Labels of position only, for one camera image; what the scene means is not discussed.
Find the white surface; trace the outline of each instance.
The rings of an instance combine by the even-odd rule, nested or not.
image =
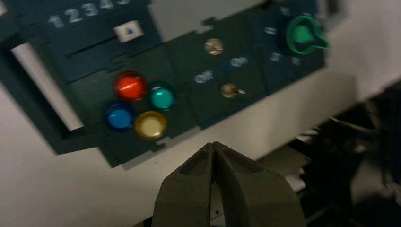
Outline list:
[[[40,61],[31,44],[21,44],[12,49],[11,52],[46,97],[65,126],[70,131],[83,127],[84,124],[81,119],[75,113],[54,79],[50,76],[50,73]]]
[[[0,16],[5,14],[7,12],[6,6],[3,4],[2,1],[0,1]]]
[[[125,43],[143,36],[142,28],[140,27],[140,24],[137,20],[133,20],[117,26],[114,28],[114,31],[117,34],[118,40],[120,40],[121,43]]]
[[[329,68],[129,171],[110,169],[97,149],[55,156],[0,89],[0,226],[131,226],[152,214],[162,180],[206,142],[258,158],[380,92],[400,79],[401,1],[349,4],[329,37]]]
[[[256,6],[262,0],[152,0],[148,5],[163,41],[170,41],[192,31],[207,30],[203,21],[223,19]]]

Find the number 3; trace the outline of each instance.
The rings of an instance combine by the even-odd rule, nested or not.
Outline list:
[[[77,9],[68,9],[64,14],[70,17],[70,23],[75,23],[82,20],[82,18],[79,18],[79,11]]]
[[[111,0],[100,0],[100,8],[101,9],[113,9],[114,4]]]
[[[85,16],[88,16],[88,17],[95,16],[99,12],[93,3],[83,4],[82,8],[86,11]]]

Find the slot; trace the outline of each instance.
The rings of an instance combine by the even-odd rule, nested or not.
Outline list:
[[[107,38],[105,40],[102,40],[100,42],[97,42],[95,44],[89,45],[89,46],[87,46],[85,48],[82,48],[82,49],[79,49],[77,51],[71,52],[71,53],[67,54],[67,58],[72,58],[72,57],[74,57],[74,55],[77,55],[79,53],[85,52],[85,51],[90,50],[92,48],[98,47],[98,46],[100,46],[102,44],[105,44],[105,43],[107,43],[109,41],[112,41],[112,40],[114,40],[116,38],[117,38],[117,36],[113,36],[113,37]]]
[[[84,126],[57,83],[50,76],[33,47],[29,43],[21,44],[11,50],[15,58],[39,88],[43,96],[58,114],[69,131]]]
[[[332,17],[340,11],[340,3],[338,0],[327,0],[329,16]]]
[[[267,9],[274,3],[273,0],[263,0],[262,3],[259,5],[261,9]]]

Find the control panel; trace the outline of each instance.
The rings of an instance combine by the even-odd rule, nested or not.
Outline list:
[[[57,154],[157,152],[324,66],[315,0],[3,0],[0,79]],[[69,129],[16,54],[82,121]]]

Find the number 1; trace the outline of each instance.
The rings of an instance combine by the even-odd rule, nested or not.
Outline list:
[[[53,23],[56,28],[64,27],[64,24],[59,16],[51,16],[49,19],[49,23]]]

